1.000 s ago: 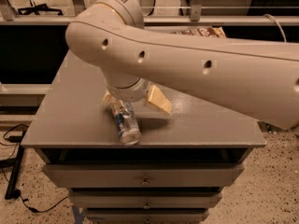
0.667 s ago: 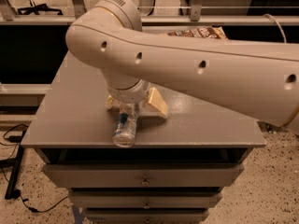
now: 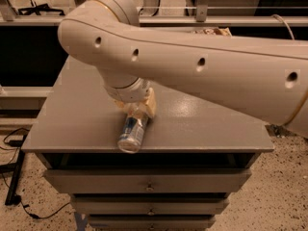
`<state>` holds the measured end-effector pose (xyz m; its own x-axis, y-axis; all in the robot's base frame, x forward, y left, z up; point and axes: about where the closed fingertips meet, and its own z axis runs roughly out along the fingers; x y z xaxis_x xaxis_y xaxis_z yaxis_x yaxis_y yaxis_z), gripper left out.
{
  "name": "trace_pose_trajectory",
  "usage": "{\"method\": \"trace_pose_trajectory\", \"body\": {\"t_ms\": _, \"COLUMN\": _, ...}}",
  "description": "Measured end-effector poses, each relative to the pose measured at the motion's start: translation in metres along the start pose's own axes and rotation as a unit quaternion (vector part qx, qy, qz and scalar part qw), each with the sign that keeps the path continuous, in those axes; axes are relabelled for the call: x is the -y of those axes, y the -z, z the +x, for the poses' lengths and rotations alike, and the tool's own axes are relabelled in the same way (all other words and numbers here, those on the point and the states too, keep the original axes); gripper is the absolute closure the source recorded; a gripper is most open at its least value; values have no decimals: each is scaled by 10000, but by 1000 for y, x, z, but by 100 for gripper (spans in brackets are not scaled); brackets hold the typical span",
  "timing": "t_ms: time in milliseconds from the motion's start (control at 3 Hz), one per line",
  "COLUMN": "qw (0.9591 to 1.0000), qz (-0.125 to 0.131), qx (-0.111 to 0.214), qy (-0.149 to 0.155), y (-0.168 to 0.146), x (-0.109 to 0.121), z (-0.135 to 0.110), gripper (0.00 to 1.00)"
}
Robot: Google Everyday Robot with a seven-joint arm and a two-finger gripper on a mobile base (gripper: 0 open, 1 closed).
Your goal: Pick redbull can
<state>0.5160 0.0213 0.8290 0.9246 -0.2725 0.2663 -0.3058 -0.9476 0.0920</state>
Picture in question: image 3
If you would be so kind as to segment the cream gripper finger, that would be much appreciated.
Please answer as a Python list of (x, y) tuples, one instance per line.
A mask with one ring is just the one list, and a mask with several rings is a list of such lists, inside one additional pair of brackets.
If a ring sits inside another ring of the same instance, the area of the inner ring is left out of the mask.
[(156, 97), (154, 89), (150, 88), (146, 99), (143, 102), (145, 111), (150, 118), (154, 118), (157, 110)]
[(115, 104), (125, 113), (128, 114), (130, 111), (133, 110), (132, 103), (124, 103), (122, 101), (115, 100)]

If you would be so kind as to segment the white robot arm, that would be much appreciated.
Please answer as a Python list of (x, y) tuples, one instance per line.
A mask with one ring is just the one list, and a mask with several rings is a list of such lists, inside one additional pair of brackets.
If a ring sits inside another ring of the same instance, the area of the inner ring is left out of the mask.
[(62, 48), (108, 70), (142, 78), (308, 136), (308, 44), (142, 28), (133, 0), (87, 0), (64, 17)]

